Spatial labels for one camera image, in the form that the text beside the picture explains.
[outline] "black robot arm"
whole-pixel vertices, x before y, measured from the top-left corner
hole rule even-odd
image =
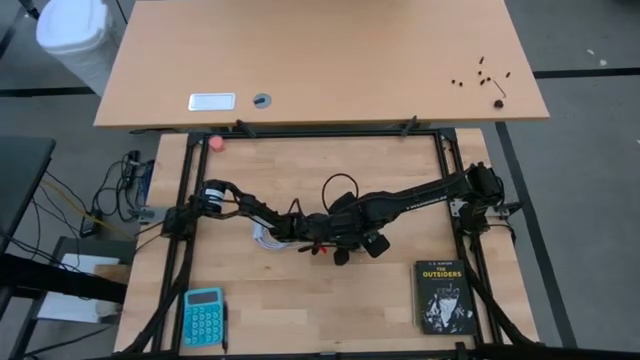
[[[312,250],[315,255],[322,247],[335,247],[336,264],[342,265],[349,259],[348,252],[360,247],[372,257],[380,256],[390,245],[378,230],[404,212],[447,199],[464,202],[459,215],[465,231],[485,231],[488,228],[485,212],[500,202],[502,196],[499,179],[482,163],[471,165],[463,173],[396,193],[373,192],[356,198],[348,192],[329,207],[328,214],[304,215],[300,211],[279,214],[233,183],[208,180],[188,205],[167,212],[163,234],[186,234],[189,224],[200,216],[214,219],[243,216],[269,229],[271,236],[280,242],[310,243],[302,251]],[[224,203],[234,204],[234,210],[223,213]]]

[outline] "pen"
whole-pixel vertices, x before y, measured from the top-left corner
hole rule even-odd
[[[227,309],[227,302],[224,302],[224,307],[222,308],[223,316],[224,316],[224,332],[222,334],[222,349],[224,353],[227,353],[227,349],[229,348],[229,310]]]

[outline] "the outsiders book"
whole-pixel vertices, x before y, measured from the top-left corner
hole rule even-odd
[[[417,316],[428,335],[474,335],[476,318],[462,260],[415,264]]]

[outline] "white label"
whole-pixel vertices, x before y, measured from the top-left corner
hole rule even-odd
[[[207,195],[207,196],[212,196],[212,197],[217,198],[217,199],[224,199],[224,194],[222,192],[218,191],[218,190],[215,190],[215,189],[206,189],[204,191],[204,194]],[[218,206],[222,206],[222,201],[215,201],[213,199],[209,199],[209,202],[212,203],[212,204],[216,204]]]
[[[235,93],[191,94],[189,97],[189,111],[224,111],[235,107]]]

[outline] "white cable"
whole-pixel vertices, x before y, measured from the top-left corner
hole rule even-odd
[[[300,245],[294,243],[282,243],[271,237],[266,227],[253,223],[253,240],[260,245],[261,248],[271,251],[284,250],[292,247],[299,247]]]

